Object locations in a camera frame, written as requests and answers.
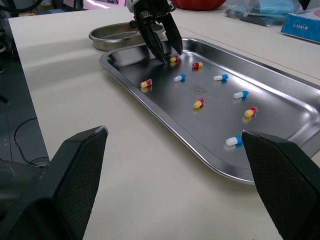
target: blue and white capsule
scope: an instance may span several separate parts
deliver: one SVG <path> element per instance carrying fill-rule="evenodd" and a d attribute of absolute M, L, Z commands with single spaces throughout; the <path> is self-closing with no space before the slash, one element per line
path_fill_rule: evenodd
<path fill-rule="evenodd" d="M 230 137 L 225 141 L 225 144 L 227 144 L 229 147 L 236 144 L 241 144 L 241 143 L 242 143 L 242 140 L 241 140 L 241 136 L 239 135 Z"/>
<path fill-rule="evenodd" d="M 244 98 L 244 97 L 246 97 L 248 95 L 249 95 L 248 91 L 240 91 L 240 92 L 237 92 L 237 93 L 233 94 L 233 97 L 235 99 L 241 99 L 241 98 Z"/>
<path fill-rule="evenodd" d="M 181 81 L 182 79 L 185 79 L 185 78 L 186 78 L 186 75 L 184 73 L 182 73 L 179 76 L 176 76 L 173 80 L 175 82 L 179 82 L 179 81 Z"/>
<path fill-rule="evenodd" d="M 219 75 L 219 76 L 214 76 L 213 80 L 214 81 L 220 81 L 220 80 L 227 80 L 228 79 L 228 75 L 227 74 L 223 74 L 223 75 Z"/>

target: round metal bowl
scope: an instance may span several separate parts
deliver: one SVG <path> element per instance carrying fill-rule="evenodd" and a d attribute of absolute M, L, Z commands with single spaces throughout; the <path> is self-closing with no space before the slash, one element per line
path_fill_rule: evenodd
<path fill-rule="evenodd" d="M 163 34 L 165 29 L 162 25 L 156 24 L 152 28 L 160 40 L 165 38 Z M 93 46 L 102 51 L 111 51 L 145 42 L 138 29 L 132 29 L 128 22 L 96 28 L 90 32 L 89 38 L 93 41 Z"/>

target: red and yellow capsule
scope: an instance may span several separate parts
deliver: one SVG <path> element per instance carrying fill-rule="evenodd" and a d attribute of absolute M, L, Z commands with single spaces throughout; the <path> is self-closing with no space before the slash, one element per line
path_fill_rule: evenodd
<path fill-rule="evenodd" d="M 151 85 L 152 85 L 152 79 L 151 79 L 151 78 L 148 79 L 147 81 L 144 81 L 144 82 L 141 82 L 141 83 L 140 83 L 140 86 L 141 86 L 142 88 L 146 88 L 146 87 L 151 86 Z"/>
<path fill-rule="evenodd" d="M 170 62 L 171 62 L 171 63 L 178 62 L 179 59 L 180 59 L 180 58 L 179 58 L 178 56 L 174 56 L 174 57 L 170 58 Z"/>
<path fill-rule="evenodd" d="M 205 100 L 200 97 L 196 102 L 195 104 L 193 105 L 195 109 L 198 109 L 200 108 L 203 104 L 205 103 Z"/>
<path fill-rule="evenodd" d="M 204 64 L 202 62 L 197 62 L 192 64 L 192 68 L 202 68 Z"/>
<path fill-rule="evenodd" d="M 252 117 L 253 115 L 255 115 L 258 112 L 258 108 L 256 106 L 251 107 L 250 109 L 248 109 L 247 111 L 244 112 L 244 115 L 247 118 Z"/>

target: tray rim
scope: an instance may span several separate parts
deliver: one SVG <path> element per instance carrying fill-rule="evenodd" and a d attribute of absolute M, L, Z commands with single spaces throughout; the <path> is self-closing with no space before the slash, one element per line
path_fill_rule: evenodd
<path fill-rule="evenodd" d="M 277 74 L 283 75 L 285 77 L 291 78 L 293 80 L 296 80 L 298 82 L 301 82 L 303 84 L 306 84 L 310 87 L 313 87 L 315 89 L 320 90 L 320 86 L 304 80 L 298 76 L 292 75 L 290 73 L 287 73 L 285 71 L 279 70 L 275 67 L 269 66 L 267 64 L 261 63 L 257 60 L 251 59 L 249 57 L 243 56 L 241 54 L 238 54 L 236 52 L 230 51 L 228 49 L 225 49 L 223 47 L 220 47 L 218 45 L 212 44 L 210 42 L 207 42 L 205 40 L 194 38 L 194 37 L 183 37 L 183 40 L 191 40 L 196 41 L 205 45 L 208 45 L 212 48 L 216 48 L 220 51 L 223 51 L 227 54 L 233 55 L 237 58 L 243 59 L 245 61 L 248 61 L 252 64 L 256 64 L 260 67 L 266 68 L 269 71 L 275 72 Z M 216 157 L 213 153 L 211 153 L 207 148 L 205 148 L 202 144 L 200 144 L 190 133 L 188 133 L 183 127 L 181 127 L 174 119 L 172 119 L 165 111 L 161 109 L 157 104 L 155 104 L 152 100 L 150 100 L 145 94 L 143 94 L 130 80 L 128 80 L 126 77 L 124 77 L 115 67 L 113 67 L 108 61 L 108 56 L 118 52 L 123 51 L 131 48 L 138 48 L 140 46 L 146 45 L 138 44 L 134 46 L 128 46 L 123 48 L 118 48 L 111 50 L 109 52 L 104 53 L 100 57 L 100 64 L 127 90 L 129 93 L 131 93 L 145 108 L 147 108 L 162 124 L 164 124 L 181 142 L 183 142 L 184 145 L 186 145 L 207 167 L 215 171 L 216 173 L 234 180 L 236 182 L 254 185 L 254 179 L 251 173 L 250 169 L 242 169 L 243 172 L 250 173 L 252 176 L 251 179 L 243 179 L 238 176 L 234 176 L 231 174 L 226 173 L 225 171 L 220 170 L 219 168 L 215 167 L 213 164 L 209 163 L 206 158 L 210 157 L 211 159 L 214 159 L 214 162 L 222 162 L 221 159 Z"/>

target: floor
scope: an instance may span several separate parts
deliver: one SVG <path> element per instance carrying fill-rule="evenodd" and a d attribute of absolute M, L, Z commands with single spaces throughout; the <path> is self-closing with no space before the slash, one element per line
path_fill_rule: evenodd
<path fill-rule="evenodd" d="M 38 120 L 33 119 L 37 115 L 19 57 L 10 54 L 0 56 L 0 65 L 5 69 L 4 73 L 0 73 L 0 95 L 8 100 L 8 103 L 0 101 L 0 159 L 26 164 L 23 154 L 29 162 L 42 158 L 34 163 L 45 164 L 48 154 Z"/>

